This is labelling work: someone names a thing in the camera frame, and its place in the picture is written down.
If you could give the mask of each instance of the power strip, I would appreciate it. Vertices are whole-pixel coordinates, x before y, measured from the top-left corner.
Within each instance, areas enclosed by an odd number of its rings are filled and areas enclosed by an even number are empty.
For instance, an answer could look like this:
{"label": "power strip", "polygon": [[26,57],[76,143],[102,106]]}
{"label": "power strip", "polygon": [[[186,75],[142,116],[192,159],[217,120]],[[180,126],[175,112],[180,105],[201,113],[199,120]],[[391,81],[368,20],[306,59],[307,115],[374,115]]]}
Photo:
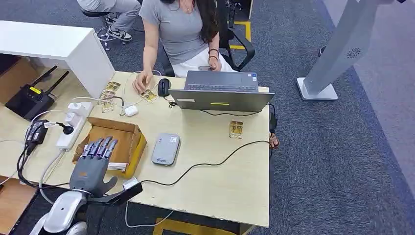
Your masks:
{"label": "power strip", "polygon": [[[76,111],[74,112],[73,107],[77,106],[77,105],[82,105],[83,106],[83,112],[82,113],[77,113]],[[80,103],[71,103],[68,106],[68,115],[70,113],[75,113],[75,115],[77,116],[77,118],[79,118],[79,121],[77,122],[77,124],[75,126],[73,126],[73,132],[69,135],[65,135],[65,134],[61,134],[61,136],[59,137],[58,141],[56,142],[56,146],[59,147],[60,149],[66,149],[69,150],[73,147],[73,145],[75,144],[76,139],[79,136],[79,133],[81,133],[82,128],[85,125],[85,122],[87,121],[87,117],[91,114],[93,105],[91,102],[80,102]]]}

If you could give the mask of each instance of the white robot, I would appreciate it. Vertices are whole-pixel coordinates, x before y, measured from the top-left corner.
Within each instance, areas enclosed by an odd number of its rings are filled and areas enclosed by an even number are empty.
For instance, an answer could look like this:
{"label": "white robot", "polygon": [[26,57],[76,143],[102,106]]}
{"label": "white robot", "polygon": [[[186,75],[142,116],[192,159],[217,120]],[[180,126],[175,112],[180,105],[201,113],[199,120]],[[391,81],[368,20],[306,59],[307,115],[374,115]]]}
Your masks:
{"label": "white robot", "polygon": [[104,196],[112,189],[117,178],[103,182],[109,158],[117,144],[112,137],[99,139],[88,145],[76,163],[69,181],[70,191],[62,193],[35,225],[30,235],[65,234],[86,235],[86,211],[90,204],[105,206],[121,205],[142,192],[136,178],[123,183],[124,190]]}
{"label": "white robot", "polygon": [[324,53],[305,78],[297,78],[303,100],[338,99],[331,83],[367,52],[378,6],[392,4],[393,1],[347,1]]}

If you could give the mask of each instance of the woman's hand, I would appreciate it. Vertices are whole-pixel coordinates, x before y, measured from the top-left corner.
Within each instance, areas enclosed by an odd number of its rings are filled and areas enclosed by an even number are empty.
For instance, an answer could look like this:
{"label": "woman's hand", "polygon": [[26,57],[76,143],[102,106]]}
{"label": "woman's hand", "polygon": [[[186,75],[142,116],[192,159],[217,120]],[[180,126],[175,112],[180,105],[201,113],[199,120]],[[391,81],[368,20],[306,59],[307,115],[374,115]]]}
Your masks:
{"label": "woman's hand", "polygon": [[209,58],[209,66],[212,69],[212,71],[220,71],[222,69],[222,64],[216,56],[212,56]]}
{"label": "woman's hand", "polygon": [[142,94],[145,92],[145,90],[148,87],[148,84],[150,84],[151,79],[153,78],[153,72],[152,71],[142,71],[139,73],[133,82],[134,90],[138,94]]}

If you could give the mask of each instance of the yellow floor marking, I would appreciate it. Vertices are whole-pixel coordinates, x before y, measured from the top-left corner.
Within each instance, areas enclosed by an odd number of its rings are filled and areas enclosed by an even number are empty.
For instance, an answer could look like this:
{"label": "yellow floor marking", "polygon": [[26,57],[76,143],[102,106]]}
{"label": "yellow floor marking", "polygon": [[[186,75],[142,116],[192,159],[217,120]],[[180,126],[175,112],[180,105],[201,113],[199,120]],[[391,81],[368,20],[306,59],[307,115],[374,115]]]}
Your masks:
{"label": "yellow floor marking", "polygon": [[[156,223],[160,222],[161,220],[162,218],[157,218]],[[169,230],[189,235],[235,235],[234,233],[225,230],[196,224],[189,224],[171,219],[166,219],[159,225],[155,226],[153,230],[153,235],[162,235],[163,230]]]}
{"label": "yellow floor marking", "polygon": [[[245,26],[245,38],[248,39],[248,41],[251,41],[251,22],[250,21],[235,21],[234,23]],[[241,45],[230,45],[230,46],[231,46],[231,49],[245,50],[245,48]]]}

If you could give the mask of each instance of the speaker grille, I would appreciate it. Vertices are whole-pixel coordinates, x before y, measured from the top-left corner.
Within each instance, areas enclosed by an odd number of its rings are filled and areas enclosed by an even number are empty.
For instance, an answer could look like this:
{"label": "speaker grille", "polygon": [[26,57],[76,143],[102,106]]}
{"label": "speaker grille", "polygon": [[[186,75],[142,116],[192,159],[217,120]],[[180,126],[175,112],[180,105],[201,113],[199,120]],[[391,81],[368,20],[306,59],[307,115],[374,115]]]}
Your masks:
{"label": "speaker grille", "polygon": [[360,53],[362,53],[362,50],[360,48],[353,48],[347,53],[346,57],[349,59],[353,59],[360,55]]}

